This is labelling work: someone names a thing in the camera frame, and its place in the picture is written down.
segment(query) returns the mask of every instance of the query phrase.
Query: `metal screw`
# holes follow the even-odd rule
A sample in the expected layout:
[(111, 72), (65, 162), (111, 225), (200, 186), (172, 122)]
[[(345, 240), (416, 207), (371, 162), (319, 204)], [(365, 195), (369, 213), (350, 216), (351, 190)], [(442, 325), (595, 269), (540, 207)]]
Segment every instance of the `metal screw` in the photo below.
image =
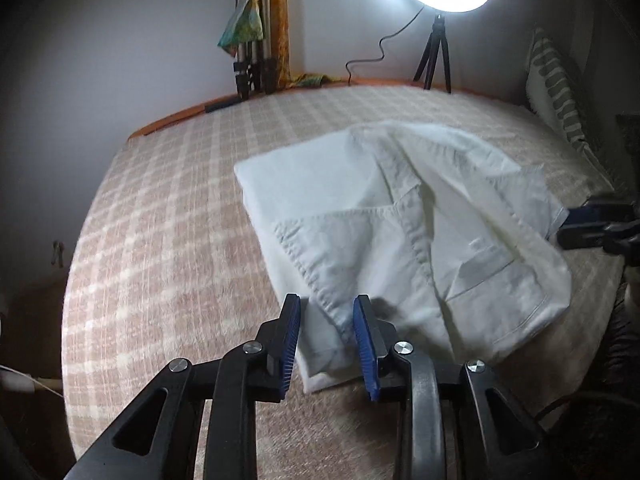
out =
[(257, 354), (262, 352), (262, 344), (259, 341), (247, 341), (242, 345), (242, 351), (245, 354)]
[(399, 354), (407, 355), (414, 351), (414, 346), (408, 341), (398, 341), (394, 345), (394, 350)]
[(473, 361), (468, 361), (466, 363), (466, 367), (470, 372), (481, 374), (484, 372), (485, 365), (480, 359), (474, 359)]
[(175, 358), (173, 361), (169, 363), (169, 370), (172, 372), (183, 372), (189, 366), (189, 362), (187, 359), (183, 357)]

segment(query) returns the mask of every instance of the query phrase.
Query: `ribbed blue pad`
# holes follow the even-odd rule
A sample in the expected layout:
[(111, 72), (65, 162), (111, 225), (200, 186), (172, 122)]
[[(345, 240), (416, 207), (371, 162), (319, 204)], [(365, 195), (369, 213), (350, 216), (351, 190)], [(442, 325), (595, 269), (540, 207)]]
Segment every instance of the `ribbed blue pad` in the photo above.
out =
[(364, 386), (369, 392), (371, 400), (378, 400), (380, 397), (378, 362), (373, 350), (369, 327), (367, 326), (360, 301), (357, 298), (353, 302), (353, 331), (358, 341), (358, 354), (360, 355), (360, 368), (364, 377)]
[(285, 338), (284, 352), (280, 366), (282, 367), (280, 377), (280, 397), (284, 399), (291, 384), (291, 374), (293, 373), (293, 363), (296, 357), (296, 345), (298, 344), (298, 333), (300, 332), (300, 298), (297, 298), (292, 316), (289, 317), (289, 327)]

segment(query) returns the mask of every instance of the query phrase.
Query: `white wire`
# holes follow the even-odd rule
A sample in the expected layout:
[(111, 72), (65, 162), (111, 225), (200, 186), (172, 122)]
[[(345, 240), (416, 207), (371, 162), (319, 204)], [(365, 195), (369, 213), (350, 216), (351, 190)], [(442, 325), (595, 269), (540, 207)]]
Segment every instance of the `white wire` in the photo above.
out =
[(4, 366), (4, 365), (0, 365), (0, 368), (3, 368), (4, 370), (7, 370), (8, 372), (13, 372), (14, 374), (22, 375), (23, 377), (26, 377), (27, 379), (30, 379), (31, 381), (33, 381), (38, 386), (41, 386), (45, 390), (49, 390), (52, 394), (57, 395), (58, 397), (60, 397), (60, 399), (63, 399), (63, 400), (65, 399), (65, 397), (60, 392), (57, 392), (56, 390), (52, 390), (51, 388), (49, 388), (48, 386), (45, 386), (40, 381), (37, 381), (36, 379), (31, 377), (30, 375), (23, 374), (22, 372), (19, 372), (18, 370), (14, 370), (13, 368), (9, 368), (8, 366)]

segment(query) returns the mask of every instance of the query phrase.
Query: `white cloth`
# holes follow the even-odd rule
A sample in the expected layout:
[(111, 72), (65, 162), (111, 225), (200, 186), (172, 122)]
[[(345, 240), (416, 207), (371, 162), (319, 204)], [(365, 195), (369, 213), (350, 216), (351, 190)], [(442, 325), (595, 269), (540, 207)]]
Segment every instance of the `white cloth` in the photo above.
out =
[(363, 124), (235, 166), (279, 301), (308, 298), (305, 391), (360, 374), (353, 300), (432, 355), (496, 362), (569, 305), (542, 167), (436, 124)]

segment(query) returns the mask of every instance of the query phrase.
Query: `mattress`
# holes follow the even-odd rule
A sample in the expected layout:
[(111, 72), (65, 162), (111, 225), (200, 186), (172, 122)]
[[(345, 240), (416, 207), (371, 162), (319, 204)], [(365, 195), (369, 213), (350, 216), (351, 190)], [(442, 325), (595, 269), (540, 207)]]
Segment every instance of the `mattress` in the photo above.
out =
[[(565, 206), (609, 190), (524, 108), (412, 87), (285, 92), (131, 139), (97, 191), (66, 290), (62, 367), (76, 455), (168, 361), (222, 357), (278, 315), (234, 164), (388, 119), (453, 126), (523, 166), (543, 163), (549, 189)], [(618, 258), (598, 251), (564, 257), (573, 277), (570, 307), (497, 367), (531, 412), (580, 385), (622, 273)], [(369, 402), (359, 381), (306, 396), (294, 371), (283, 404), (257, 407), (258, 476), (390, 478), (395, 413)], [(202, 459), (199, 453), (196, 477)]]

